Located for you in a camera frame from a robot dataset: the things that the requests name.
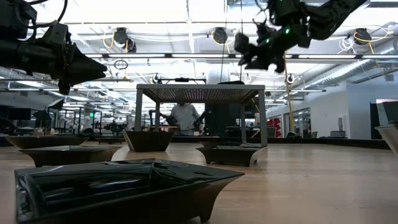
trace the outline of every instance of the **desk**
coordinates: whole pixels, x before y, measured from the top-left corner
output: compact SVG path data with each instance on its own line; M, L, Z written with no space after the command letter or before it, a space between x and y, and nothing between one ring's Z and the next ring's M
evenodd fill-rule
M138 84L136 96L136 119L134 130L141 131L142 96L146 95L156 103L155 131L159 131L160 104L176 103L240 103L242 142L246 143L244 104L259 95L261 146L267 146L267 124L264 85L164 85Z

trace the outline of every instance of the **ceiling light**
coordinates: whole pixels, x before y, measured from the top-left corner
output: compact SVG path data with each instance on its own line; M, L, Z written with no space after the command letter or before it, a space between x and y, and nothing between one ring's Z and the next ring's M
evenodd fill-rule
M110 58L164 58L164 54L109 54Z
M274 102L274 101L283 101L283 102L286 102L287 100L266 99L266 102Z
M29 86L33 86L33 87L47 87L46 85L43 85L38 82L33 82L33 81L17 81L17 82L20 84L29 85Z
M266 89L265 91L269 91L269 92L280 92L280 93L286 92L286 90L268 90L268 89Z
M325 92L326 90L293 90L297 93L314 93L314 92Z
M172 54L173 58L223 58L228 54Z
M285 103L266 103L266 105L286 105Z
M111 105L100 105L99 107L105 108L105 109L112 109Z
M69 98L71 98L73 100L78 100L78 101L89 101L89 99L87 99L85 97L81 97L81 96L69 96Z
M34 88L9 88L9 91L40 91L39 89Z
M299 58L317 58L317 59L347 59L355 58L356 55L299 55Z
M63 107L63 110L79 110L79 108Z
M363 59L398 59L398 55L363 55Z
M57 93L57 92L54 92L54 91L50 91L49 93L51 93L51 94L53 94L55 96L65 97L65 95L62 95L61 93Z
M101 54L86 54L86 57L89 58L102 58Z

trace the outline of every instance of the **yellow cable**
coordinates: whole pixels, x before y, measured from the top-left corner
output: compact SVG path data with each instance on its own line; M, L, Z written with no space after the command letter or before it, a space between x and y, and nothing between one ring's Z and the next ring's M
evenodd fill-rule
M354 33L354 38L357 39L357 40L360 40L360 41L362 41L362 42L367 42L367 43L376 42L376 41L379 41L379 40L382 40L382 39L386 38L386 37L388 36L388 34L389 34L388 31L390 31L390 27L388 27L388 30L387 30L386 34L384 35L384 37L378 38L378 39L376 39L376 40L363 40L363 39L359 39L359 38L356 37L357 32Z
M369 47L370 47L370 49L371 49L372 54L374 54L374 51L373 51L373 48L372 48L372 44L371 44L371 43L369 43Z
M114 32L112 33L112 43L111 43L110 46L108 46L108 45L105 43L105 32L104 32L104 37L102 38L102 41L103 41L103 43L104 43L104 46L105 46L107 49L112 48L112 47L113 47L113 42L114 42Z

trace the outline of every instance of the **glossy black surface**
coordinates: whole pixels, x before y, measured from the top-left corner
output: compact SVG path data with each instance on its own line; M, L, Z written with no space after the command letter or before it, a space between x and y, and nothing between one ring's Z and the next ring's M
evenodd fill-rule
M196 216L207 221L218 193L244 174L144 159L21 169L15 175L19 223L68 223L79 215L90 223L115 217L120 223L174 223Z
M78 146L88 138L79 136L8 136L6 139L19 149L52 146Z
M123 131L129 149L136 152L164 152L173 133L153 131Z
M257 162L257 155L264 148L256 146L212 146L197 148L206 159L207 164L243 165L249 167Z
M57 146L19 151L29 155L36 167L42 167L111 161L113 154L120 148L120 146Z

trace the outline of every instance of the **wall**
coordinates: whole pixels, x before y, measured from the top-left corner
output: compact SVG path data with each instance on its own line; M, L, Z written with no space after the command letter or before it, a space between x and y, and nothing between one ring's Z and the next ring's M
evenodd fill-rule
M318 137L329 136L338 130L338 118L343 118L343 130L350 138L348 98L346 83L326 88L325 93L310 93L304 101L293 101L293 111L311 109L311 128L318 131ZM277 106L267 110L267 117L289 112L288 106Z
M398 98L398 81L387 83L384 77L360 84L347 84L351 137L371 139L370 103L376 99Z
M16 106L43 110L54 100L59 99L49 95L39 95L36 92L29 92L28 96L21 96L19 93L0 93L0 105Z

